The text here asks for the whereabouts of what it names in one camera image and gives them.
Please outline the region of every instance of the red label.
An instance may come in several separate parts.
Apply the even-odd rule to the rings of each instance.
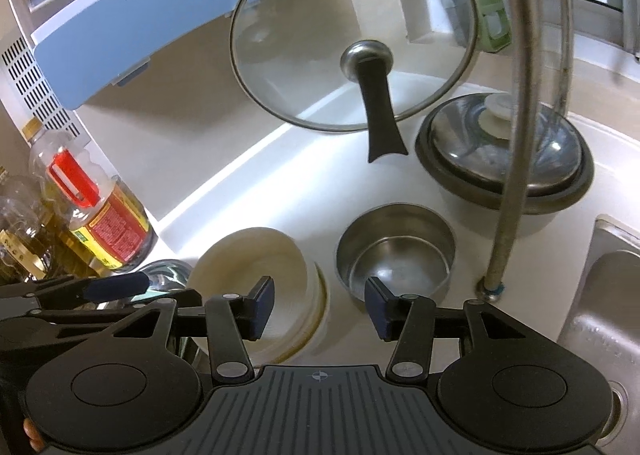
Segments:
[[[148,233],[114,193],[86,229],[101,248],[122,263],[138,252]]]

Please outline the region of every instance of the glass bottle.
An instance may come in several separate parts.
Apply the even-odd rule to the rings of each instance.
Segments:
[[[140,265],[156,239],[140,202],[65,131],[46,130],[34,117],[22,133],[31,145],[30,171],[40,181],[42,197],[71,233],[116,273]]]
[[[36,246],[38,251],[44,253],[46,249],[48,251],[46,256],[50,257],[55,266],[60,266],[56,273],[46,269],[47,278],[58,275],[74,275],[78,276],[78,278],[88,278],[90,276],[107,276],[109,274],[109,271],[95,260],[94,255],[85,247],[82,247],[78,240],[63,226],[62,220],[55,215],[51,208],[43,203],[40,198],[38,182],[34,178],[9,175],[0,165],[0,197],[4,221],[12,222],[12,225],[15,226],[15,215],[21,215],[22,219],[29,223],[28,228],[31,229],[26,234],[34,235],[30,236],[29,240],[36,240],[40,244]],[[25,229],[21,229],[23,238],[25,232]],[[15,240],[21,240],[15,232],[9,229],[4,230],[4,235],[0,239],[2,238],[5,241],[13,240],[14,245]],[[22,247],[15,250],[25,247],[29,249],[28,245],[22,244]],[[41,258],[40,263],[44,266],[47,261]]]
[[[5,283],[37,281],[66,274],[52,235],[19,200],[0,196],[0,277]]]

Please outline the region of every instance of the plastic handle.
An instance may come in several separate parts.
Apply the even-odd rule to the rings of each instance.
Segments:
[[[513,98],[511,94],[497,92],[489,94],[484,100],[486,109],[501,120],[511,120],[513,117]]]
[[[82,291],[82,297],[92,303],[116,301],[145,294],[149,288],[149,277],[145,273],[93,278]]]
[[[356,64],[356,75],[367,112],[369,162],[389,153],[409,155],[391,106],[385,61],[382,58],[363,59]]]
[[[56,168],[63,173],[77,193],[71,191],[69,184],[60,177]],[[66,197],[79,208],[92,208],[100,201],[98,186],[89,178],[67,149],[54,155],[47,171]]]

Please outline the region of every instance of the white countertop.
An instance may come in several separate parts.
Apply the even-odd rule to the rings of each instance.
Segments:
[[[479,90],[486,89],[463,85],[454,96]],[[238,229],[279,229],[316,261],[330,291],[324,337],[295,361],[384,367],[394,343],[378,339],[364,305],[350,296],[335,273],[335,247],[349,223],[390,202],[421,204],[443,216],[454,230],[457,251],[442,305],[459,308],[474,297],[473,286],[484,275],[497,222],[496,212],[447,194],[423,170],[413,152],[423,118],[401,124],[409,157],[385,156],[373,164],[367,164],[366,132],[324,135],[283,125],[156,224],[166,245],[161,242],[153,257],[194,263]],[[593,186],[583,200],[554,218],[525,217],[498,303],[554,340],[574,298],[596,218],[604,214],[640,229],[640,144],[587,119],[571,120],[594,154]],[[456,340],[436,340],[432,371],[446,367],[458,357],[457,351]]]

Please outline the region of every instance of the ventilation grille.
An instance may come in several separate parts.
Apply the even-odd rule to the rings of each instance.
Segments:
[[[90,141],[78,116],[60,106],[22,37],[9,45],[0,56],[0,65],[6,70],[7,79],[14,84],[30,114],[39,118],[49,130],[68,131],[80,146]]]

